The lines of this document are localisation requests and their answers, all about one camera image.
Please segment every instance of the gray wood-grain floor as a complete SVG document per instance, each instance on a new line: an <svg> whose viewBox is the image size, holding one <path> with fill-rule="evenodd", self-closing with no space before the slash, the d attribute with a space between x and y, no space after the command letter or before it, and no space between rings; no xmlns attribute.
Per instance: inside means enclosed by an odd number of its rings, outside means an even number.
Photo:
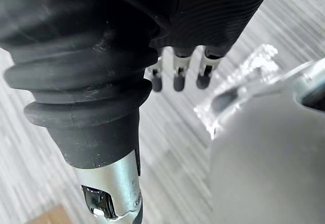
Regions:
<svg viewBox="0 0 325 224"><path fill-rule="evenodd" d="M324 20L325 0L265 0L205 91L195 86L200 49L183 93L172 90L171 50L165 50L163 91L141 107L143 223L211 223L210 140L193 107L261 43L279 50L284 69L325 57ZM4 51L0 56L3 72L12 62ZM0 223L25 223L56 204L65 206L73 223L94 223L46 130L25 119L23 107L31 101L28 92L10 89L0 78Z"/></svg>

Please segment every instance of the robotic arm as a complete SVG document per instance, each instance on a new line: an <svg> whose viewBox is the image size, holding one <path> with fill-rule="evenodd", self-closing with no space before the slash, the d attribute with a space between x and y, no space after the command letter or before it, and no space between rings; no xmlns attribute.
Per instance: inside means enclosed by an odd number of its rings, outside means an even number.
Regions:
<svg viewBox="0 0 325 224"><path fill-rule="evenodd" d="M139 107L157 50L175 50L174 87L205 45L198 87L263 0L1 0L0 46L15 65L7 83L33 93L28 119L46 127L99 223L141 223ZM152 78L162 87L161 72Z"/></svg>

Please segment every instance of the clear plastic object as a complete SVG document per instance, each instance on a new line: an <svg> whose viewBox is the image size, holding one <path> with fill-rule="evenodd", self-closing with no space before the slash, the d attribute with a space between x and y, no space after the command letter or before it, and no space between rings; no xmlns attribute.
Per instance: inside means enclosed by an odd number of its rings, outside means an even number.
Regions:
<svg viewBox="0 0 325 224"><path fill-rule="evenodd" d="M243 100L248 93L258 90L263 84L269 83L280 74L280 66L273 61L277 53L277 49L272 45L260 45L194 108L196 115L210 133L211 139L214 139L218 130L222 129L218 122L222 112L229 110L230 105Z"/></svg>

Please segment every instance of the wooden floor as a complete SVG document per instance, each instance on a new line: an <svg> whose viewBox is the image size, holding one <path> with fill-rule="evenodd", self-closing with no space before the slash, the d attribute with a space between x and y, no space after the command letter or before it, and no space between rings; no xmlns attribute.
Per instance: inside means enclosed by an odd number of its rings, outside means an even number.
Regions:
<svg viewBox="0 0 325 224"><path fill-rule="evenodd" d="M325 0L266 0L220 65L209 89L196 88L198 48L183 93L172 89L171 50L164 88L141 107L141 188L145 224L211 223L208 133L193 107L262 43L275 46L283 69L325 57ZM11 66L1 51L0 71ZM0 78L0 223L20 224L63 204L75 224L94 223L71 168L46 130L23 114L33 101Z"/></svg>

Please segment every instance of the silver metal shaft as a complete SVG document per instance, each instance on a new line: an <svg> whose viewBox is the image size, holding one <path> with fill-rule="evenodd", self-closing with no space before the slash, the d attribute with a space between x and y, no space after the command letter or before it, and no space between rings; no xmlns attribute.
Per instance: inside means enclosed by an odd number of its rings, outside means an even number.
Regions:
<svg viewBox="0 0 325 224"><path fill-rule="evenodd" d="M83 186L87 206L99 224L134 223L142 207L134 150L108 166L96 169L74 168L74 171Z"/></svg>

